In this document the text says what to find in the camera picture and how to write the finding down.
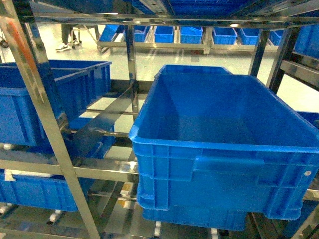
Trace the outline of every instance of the metal tube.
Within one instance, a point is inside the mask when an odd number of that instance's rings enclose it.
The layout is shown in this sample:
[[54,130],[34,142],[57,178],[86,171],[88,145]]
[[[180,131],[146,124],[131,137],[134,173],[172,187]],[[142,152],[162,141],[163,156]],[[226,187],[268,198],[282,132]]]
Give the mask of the metal tube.
[[295,47],[300,28],[291,28],[284,31],[281,43],[275,56],[266,86],[277,93],[284,76],[284,71],[280,69],[283,60],[289,60]]
[[[21,25],[19,12],[32,16],[28,1],[1,0],[1,28],[17,62],[23,80],[29,91],[45,133],[59,162],[61,171],[72,192],[79,212],[92,239],[100,238],[91,212],[73,169],[60,129],[68,125],[62,104],[58,97],[50,65],[39,31],[35,23]],[[60,108],[52,109],[55,101]]]
[[267,45],[269,33],[270,33],[269,31],[263,31],[263,30],[260,30],[259,32],[259,35],[258,35],[259,40],[255,46],[254,54],[251,60],[250,69],[248,73],[251,76],[257,77],[258,75],[260,64],[263,59],[263,55]]
[[125,25],[125,37],[126,37],[126,50],[128,56],[128,67],[129,67],[129,77],[130,85],[133,86],[132,95],[132,111],[134,113],[139,112],[139,101],[138,101],[138,82],[136,74],[136,58],[135,58],[135,48],[134,48],[134,26]]

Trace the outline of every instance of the sneaker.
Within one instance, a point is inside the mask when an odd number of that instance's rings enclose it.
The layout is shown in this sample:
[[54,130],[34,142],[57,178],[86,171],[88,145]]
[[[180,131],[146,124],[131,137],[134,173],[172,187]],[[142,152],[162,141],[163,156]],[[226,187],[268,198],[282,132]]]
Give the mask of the sneaker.
[[64,45],[64,43],[62,43],[55,50],[57,52],[63,52],[63,51],[67,51],[67,50],[70,50],[70,49],[71,49],[71,47],[69,45]]
[[75,39],[73,41],[73,46],[78,46],[78,45],[80,45],[80,42],[78,41],[78,39]]

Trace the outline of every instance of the stainless steel rack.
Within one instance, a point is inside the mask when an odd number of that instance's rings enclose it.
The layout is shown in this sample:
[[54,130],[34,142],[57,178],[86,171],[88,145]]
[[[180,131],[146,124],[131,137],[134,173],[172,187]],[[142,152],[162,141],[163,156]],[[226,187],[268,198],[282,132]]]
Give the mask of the stainless steel rack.
[[[74,12],[32,12],[30,3],[22,0],[0,1],[0,26],[16,59],[31,99],[46,135],[53,148],[54,155],[36,155],[23,151],[0,151],[0,168],[63,175],[76,201],[78,212],[65,213],[50,223],[51,210],[13,206],[0,215],[0,232],[13,235],[14,238],[46,239],[211,239],[211,238],[280,238],[281,229],[287,222],[269,220],[260,214],[247,216],[246,230],[228,232],[199,227],[155,223],[143,220],[141,208],[135,205],[136,183],[138,182],[137,163],[132,152],[132,144],[124,133],[107,132],[107,129],[122,115],[132,115],[135,119],[139,111],[138,98],[143,97],[150,88],[150,82],[136,79],[136,61],[134,44],[134,25],[200,25],[211,29],[214,26],[260,28],[260,38],[254,48],[249,74],[257,76],[261,60],[267,45],[269,30],[286,29],[276,59],[267,82],[267,86],[277,92],[284,74],[288,74],[314,89],[319,89],[319,61],[293,53],[294,44],[300,27],[319,23],[318,17],[297,16],[319,9],[318,0],[285,0],[279,4],[267,5],[268,1],[257,0],[246,8],[229,17],[174,15],[173,9],[165,8],[161,0],[144,0],[155,15],[131,14],[129,3],[124,3],[125,11],[113,14],[82,14]],[[130,80],[113,80],[112,93],[119,94],[109,106],[99,111],[83,129],[75,132],[73,140],[81,155],[73,158],[68,154],[63,137],[71,131],[65,113],[58,114],[51,107],[58,102],[53,75],[48,64],[45,48],[40,38],[36,22],[71,24],[122,24],[126,31],[126,48]],[[54,97],[46,92],[54,87]],[[132,111],[127,107],[132,104]],[[106,155],[105,160],[84,158],[90,148],[104,135],[116,136],[112,147],[119,151],[121,160]],[[84,197],[78,178],[98,179],[91,188],[89,200]],[[123,191],[123,185],[129,190]],[[305,194],[305,199],[318,200],[319,188],[314,182]],[[125,207],[116,204],[117,200],[127,202]],[[312,238],[318,234],[318,221],[314,215],[318,207],[300,227],[293,238]]]

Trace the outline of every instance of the white floor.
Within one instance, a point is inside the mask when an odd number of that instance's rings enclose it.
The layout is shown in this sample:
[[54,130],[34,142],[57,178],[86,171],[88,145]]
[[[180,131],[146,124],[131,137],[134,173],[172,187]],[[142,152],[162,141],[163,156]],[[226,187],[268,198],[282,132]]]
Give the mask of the white floor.
[[[49,59],[112,61],[111,78],[128,80],[129,73],[125,49],[114,49],[112,54],[100,54],[89,34],[81,32],[83,44],[80,47],[75,50],[56,53],[55,47],[61,42],[60,25],[40,25],[39,29]],[[5,62],[14,61],[9,49],[1,48],[1,51],[0,54]],[[143,81],[152,81],[155,73],[164,64],[223,66],[234,74],[248,74],[251,61],[251,53],[227,52],[217,54],[211,52],[210,55],[203,56],[184,50],[139,50],[136,57],[138,80]],[[273,60],[273,53],[268,53],[263,58],[258,75],[258,78],[263,83],[267,81]],[[288,76],[284,77],[278,95],[295,110],[319,112],[319,93]],[[101,99],[92,108],[103,109],[111,101],[112,99],[109,98]],[[94,115],[96,114],[85,113],[83,116]],[[132,117],[121,116],[116,123],[116,131],[128,132],[131,126]]]

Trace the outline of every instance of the crate bottom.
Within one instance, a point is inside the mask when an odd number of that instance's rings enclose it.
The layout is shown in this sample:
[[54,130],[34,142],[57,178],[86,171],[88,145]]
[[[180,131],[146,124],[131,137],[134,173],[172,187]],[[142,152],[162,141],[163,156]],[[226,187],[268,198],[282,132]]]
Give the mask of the crate bottom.
[[247,212],[242,211],[180,206],[175,206],[168,211],[143,209],[143,217],[151,221],[232,231],[242,231],[245,229],[246,214]]

